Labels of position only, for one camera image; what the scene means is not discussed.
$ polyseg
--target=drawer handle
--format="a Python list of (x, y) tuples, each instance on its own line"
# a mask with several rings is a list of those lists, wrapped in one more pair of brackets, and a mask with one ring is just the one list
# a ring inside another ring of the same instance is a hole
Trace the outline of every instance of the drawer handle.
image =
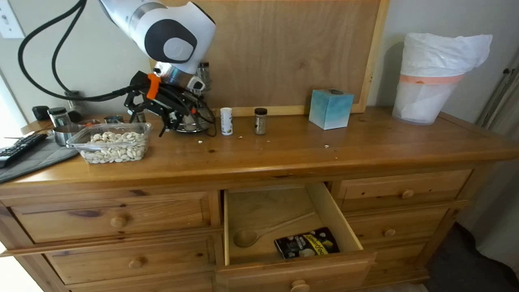
[(118, 215), (118, 217), (114, 217), (110, 220), (110, 226), (114, 230), (122, 230), (122, 228), (128, 226), (128, 223), (130, 223), (130, 217), (128, 215)]
[(138, 257), (138, 259), (131, 259), (131, 262), (128, 264), (130, 270), (140, 270), (146, 265), (146, 259)]
[(310, 286), (305, 281), (299, 280), (292, 283), (290, 292), (310, 292)]
[(410, 200), (410, 199), (414, 199), (415, 197), (415, 191), (404, 191), (402, 194), (401, 194), (401, 199), (402, 200)]
[(396, 236), (396, 230), (384, 230), (384, 238), (394, 238)]

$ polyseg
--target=black cable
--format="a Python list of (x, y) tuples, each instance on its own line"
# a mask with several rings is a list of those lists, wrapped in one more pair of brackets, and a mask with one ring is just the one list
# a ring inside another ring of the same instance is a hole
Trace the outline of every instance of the black cable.
[(26, 66), (24, 66), (24, 61), (23, 61), (23, 54), (24, 54), (24, 49), (26, 46), (37, 36), (41, 35), (42, 32), (46, 32), (47, 28), (60, 23), (62, 20), (71, 17), (75, 12), (80, 12), (81, 7), (86, 6), (86, 0), (78, 0), (78, 4), (75, 7), (71, 7), (68, 12), (65, 12), (63, 15), (58, 15), (57, 19), (44, 23), (42, 27), (36, 28), (31, 35), (28, 35), (28, 38), (20, 45), (20, 49), (18, 49), (18, 66), (20, 66), (20, 71), (21, 74), (29, 80), (29, 84), (33, 84), (37, 90), (41, 90), (42, 93), (49, 95), (49, 96), (54, 96), (57, 100), (65, 100), (65, 101), (89, 101), (89, 103), (102, 103), (102, 101), (110, 101), (110, 100), (115, 100), (118, 96), (123, 96), (130, 92), (135, 90), (135, 87), (127, 87), (127, 88), (122, 88), (122, 90), (117, 90), (117, 92), (112, 92), (112, 93), (107, 93), (107, 95), (101, 95), (101, 96), (93, 96), (93, 98), (71, 98), (71, 96), (63, 96), (63, 95), (57, 95), (57, 93), (52, 93), (49, 92), (47, 88), (41, 87), (28, 72)]
[(57, 61), (58, 61), (58, 56), (60, 56), (60, 51), (65, 45), (65, 41), (68, 40), (70, 33), (75, 30), (78, 20), (81, 19), (83, 12), (84, 12), (84, 7), (86, 7), (86, 2), (83, 2), (83, 6), (78, 9), (78, 14), (75, 17), (75, 20), (68, 25), (63, 38), (60, 40), (58, 46), (55, 48), (54, 51), (54, 56), (52, 56), (52, 75), (55, 79), (55, 82), (67, 92), (67, 93), (71, 93), (62, 82), (62, 79), (58, 77), (58, 71), (57, 71)]

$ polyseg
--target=medicine bottle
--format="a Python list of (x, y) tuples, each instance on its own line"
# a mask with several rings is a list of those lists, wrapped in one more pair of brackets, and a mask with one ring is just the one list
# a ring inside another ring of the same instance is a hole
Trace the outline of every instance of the medicine bottle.
[(268, 109), (264, 109), (264, 108), (255, 109), (255, 118), (256, 118), (255, 132), (256, 132), (256, 135), (266, 134), (266, 114), (268, 114)]

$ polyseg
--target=small bottle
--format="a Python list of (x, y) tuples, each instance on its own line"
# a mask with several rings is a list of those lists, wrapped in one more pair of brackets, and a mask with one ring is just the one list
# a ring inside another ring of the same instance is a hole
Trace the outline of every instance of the small bottle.
[(232, 135), (232, 109), (230, 108), (222, 108), (221, 109), (221, 127), (222, 127), (222, 135), (230, 137)]
[(256, 132), (256, 135), (266, 134), (266, 114), (268, 114), (268, 109), (264, 109), (264, 108), (255, 109), (255, 116), (256, 116), (255, 132)]
[(67, 126), (71, 126), (71, 121), (65, 108), (52, 108), (47, 111), (47, 114), (50, 118), (54, 129), (63, 129)]

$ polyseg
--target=dresser top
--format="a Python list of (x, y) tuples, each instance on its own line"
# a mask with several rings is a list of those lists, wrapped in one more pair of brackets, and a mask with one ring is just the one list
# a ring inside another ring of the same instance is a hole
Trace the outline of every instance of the dresser top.
[(232, 137), (164, 134), (153, 124), (143, 161), (89, 166), (81, 158), (3, 184), (2, 189), (78, 184), (221, 184), (326, 179), (368, 171), (474, 166), (519, 158), (519, 145), (441, 116), (433, 126), (368, 109), (347, 129), (321, 131), (307, 118), (268, 118), (268, 134), (255, 135), (253, 119), (235, 119)]

